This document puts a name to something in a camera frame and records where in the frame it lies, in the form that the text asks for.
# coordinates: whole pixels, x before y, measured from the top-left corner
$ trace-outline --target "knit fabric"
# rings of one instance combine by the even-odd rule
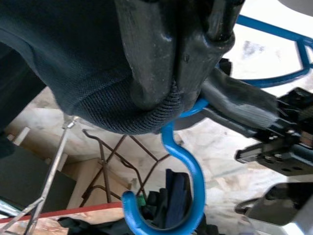
[[[113,0],[2,0],[0,42],[26,60],[65,113],[101,128],[144,134],[182,111],[175,82],[151,111],[132,102]]]

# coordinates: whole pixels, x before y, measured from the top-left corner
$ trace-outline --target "wooden board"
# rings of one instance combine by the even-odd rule
[[[57,222],[61,217],[71,217],[73,219],[81,219],[90,224],[101,224],[106,222],[117,221],[124,217],[122,204],[109,203],[91,207],[76,208],[64,211],[43,213],[38,220],[35,235],[67,235],[68,229],[63,228]],[[22,235],[30,216],[23,217],[15,223],[9,231]],[[11,219],[0,220],[0,228],[2,228]]]
[[[68,204],[68,209],[77,208],[82,203],[82,195],[87,189],[88,185],[101,168],[99,158],[72,163],[65,165],[62,172],[72,179],[76,180],[76,186]],[[110,190],[117,195],[121,196],[123,192],[129,190],[131,185],[121,179],[119,176],[109,171],[109,184]],[[100,175],[94,185],[104,186],[103,174]],[[112,202],[119,202],[120,200],[112,196]],[[99,205],[107,202],[106,193],[97,188],[89,197],[89,200],[85,203],[85,206]]]

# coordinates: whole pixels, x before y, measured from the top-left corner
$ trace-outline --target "dark fabric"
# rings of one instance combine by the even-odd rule
[[[227,75],[231,74],[232,64],[228,59],[222,58],[219,62],[219,67],[220,70],[222,70]]]
[[[23,58],[10,47],[0,43],[0,130],[3,130],[44,87],[45,84]]]
[[[166,169],[166,189],[169,191],[169,205],[165,228],[172,228],[183,220],[190,208],[192,197],[188,174]]]
[[[149,112],[132,102],[113,0],[2,0],[0,42],[22,55],[65,113],[104,129],[143,134],[182,111],[174,82]]]
[[[15,145],[6,138],[4,132],[0,131],[0,159],[10,156],[15,151]]]
[[[206,224],[206,217],[203,214],[203,218],[196,229],[197,235],[221,235],[216,225]]]
[[[168,191],[165,188],[161,188],[159,192],[149,192],[146,205],[141,207],[141,214],[152,226],[165,229],[167,209]]]
[[[69,217],[60,218],[58,222],[62,227],[69,228],[67,235],[133,235],[125,219],[97,225]]]

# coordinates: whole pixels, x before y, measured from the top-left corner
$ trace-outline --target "blue s-hook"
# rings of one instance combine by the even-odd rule
[[[193,180],[194,201],[187,218],[174,228],[157,230],[150,227],[141,218],[136,204],[135,195],[132,192],[123,194],[123,207],[125,219],[130,229],[136,235],[189,235],[203,217],[205,205],[204,177],[200,165],[194,156],[186,149],[175,143],[173,137],[173,123],[167,124],[161,130],[162,141],[165,149],[174,157],[181,160],[191,173]]]
[[[239,16],[237,23],[272,35],[286,38],[291,41],[295,41],[303,67],[303,69],[300,71],[284,76],[269,79],[243,80],[244,82],[259,88],[283,85],[303,77],[310,71],[311,68],[313,68],[313,64],[309,62],[309,58],[305,49],[305,46],[310,47],[311,49],[313,48],[313,39],[245,16]],[[207,105],[208,101],[200,98],[190,111],[183,113],[180,117],[184,118],[196,114]],[[128,191],[125,192],[122,196],[125,219],[132,232],[136,235],[189,235],[196,229],[203,216],[205,205],[203,173],[194,156],[186,149],[175,143],[172,122],[164,126],[161,130],[161,133],[165,149],[172,156],[181,160],[191,173],[193,180],[194,201],[192,203],[190,212],[187,218],[174,228],[166,230],[153,228],[145,223],[139,213],[135,195]]]

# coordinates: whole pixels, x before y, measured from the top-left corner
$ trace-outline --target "white floor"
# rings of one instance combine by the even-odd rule
[[[242,14],[313,37],[313,30],[309,30],[309,26],[313,25],[313,18],[294,12],[276,0],[246,0]],[[240,25],[235,27],[235,34],[236,44],[226,55],[233,62],[233,77],[273,77],[301,68],[293,42]],[[267,91],[280,96],[297,86],[313,91],[312,76],[308,75],[297,82]],[[42,158],[52,158],[62,133],[62,122],[61,110],[55,104],[50,90],[45,89],[9,125],[7,132],[16,134],[25,126],[30,127],[31,131],[23,145]],[[84,136],[81,132],[84,128],[102,138],[111,147],[114,147],[121,137],[80,120],[72,130],[65,150],[72,162],[99,157],[98,143]],[[183,146],[194,154],[202,166],[206,182],[207,222],[218,225],[221,233],[226,235],[239,233],[239,217],[233,212],[236,203],[260,196],[270,186],[287,180],[286,177],[260,165],[244,165],[234,161],[236,150],[255,141],[246,139],[211,120],[204,120],[188,130],[177,131],[175,137],[178,141],[183,141]],[[166,154],[160,136],[147,134],[138,136],[138,139],[158,158]],[[153,160],[130,138],[125,140],[118,152],[132,161],[143,176],[153,164]],[[129,180],[136,178],[132,170],[125,168],[116,159],[110,163],[110,168]],[[186,171],[179,161],[170,158],[154,171],[147,190],[156,190],[165,185],[167,168]]]

